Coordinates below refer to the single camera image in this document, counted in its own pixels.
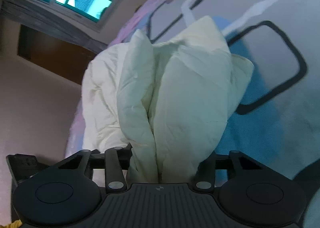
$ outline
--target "folded white fabric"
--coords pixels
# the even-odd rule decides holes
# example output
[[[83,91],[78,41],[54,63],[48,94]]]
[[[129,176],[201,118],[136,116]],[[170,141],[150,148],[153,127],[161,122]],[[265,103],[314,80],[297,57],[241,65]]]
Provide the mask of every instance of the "folded white fabric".
[[[216,148],[252,71],[249,60],[230,54],[210,17],[166,43],[152,45],[137,30],[85,73],[84,148],[130,142],[130,183],[187,182]]]

